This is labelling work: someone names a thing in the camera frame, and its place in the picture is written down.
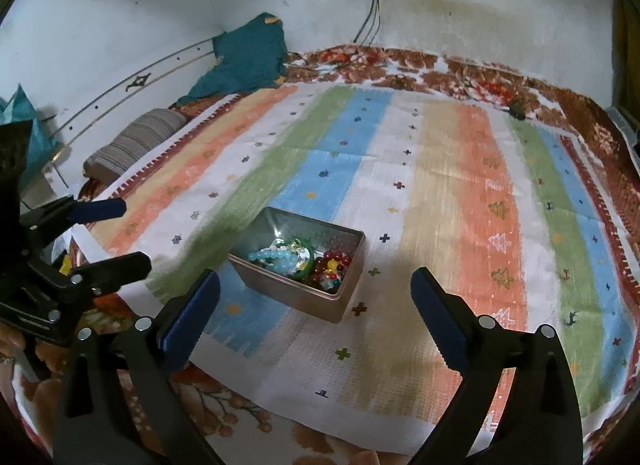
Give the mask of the grey striped pillow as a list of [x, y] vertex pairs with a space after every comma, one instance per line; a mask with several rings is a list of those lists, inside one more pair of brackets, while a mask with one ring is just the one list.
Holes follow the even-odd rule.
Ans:
[[84, 176], [110, 185], [140, 158], [180, 130], [188, 118], [168, 108], [154, 108], [129, 124], [84, 162]]

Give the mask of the green jade bangle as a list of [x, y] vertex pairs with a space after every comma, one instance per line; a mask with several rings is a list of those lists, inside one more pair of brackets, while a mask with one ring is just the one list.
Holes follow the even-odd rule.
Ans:
[[314, 248], [308, 241], [294, 237], [286, 240], [280, 268], [286, 277], [297, 279], [307, 275], [314, 263]]

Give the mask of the metal tin box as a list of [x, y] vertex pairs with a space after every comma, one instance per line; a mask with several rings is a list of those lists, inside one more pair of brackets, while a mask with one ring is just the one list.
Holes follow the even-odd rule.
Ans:
[[337, 324], [355, 292], [366, 242], [359, 230], [266, 207], [228, 259], [250, 289]]

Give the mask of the dark keyring on bedsheet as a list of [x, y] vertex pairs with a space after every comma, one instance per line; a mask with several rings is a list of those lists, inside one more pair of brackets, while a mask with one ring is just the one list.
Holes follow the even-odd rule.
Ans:
[[402, 91], [413, 91], [416, 85], [416, 80], [413, 77], [404, 74], [388, 75], [385, 81], [388, 87]]

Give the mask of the small dark object on bed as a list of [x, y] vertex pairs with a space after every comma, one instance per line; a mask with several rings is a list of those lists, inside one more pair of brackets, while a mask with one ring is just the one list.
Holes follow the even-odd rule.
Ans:
[[508, 104], [508, 112], [514, 119], [524, 121], [526, 119], [525, 102], [519, 96], [514, 96]]

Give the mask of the pastel bead jewelry pile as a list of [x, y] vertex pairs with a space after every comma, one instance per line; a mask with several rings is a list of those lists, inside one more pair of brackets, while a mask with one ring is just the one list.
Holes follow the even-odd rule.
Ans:
[[291, 240], [274, 240], [269, 246], [269, 262], [280, 273], [296, 273], [306, 268], [310, 249], [297, 237]]

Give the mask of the teal cloth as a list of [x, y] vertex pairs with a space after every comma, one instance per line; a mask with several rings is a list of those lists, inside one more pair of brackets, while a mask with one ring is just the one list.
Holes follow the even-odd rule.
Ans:
[[214, 95], [277, 88], [286, 78], [288, 48], [279, 17], [262, 13], [212, 40], [216, 65], [177, 100], [186, 105]]

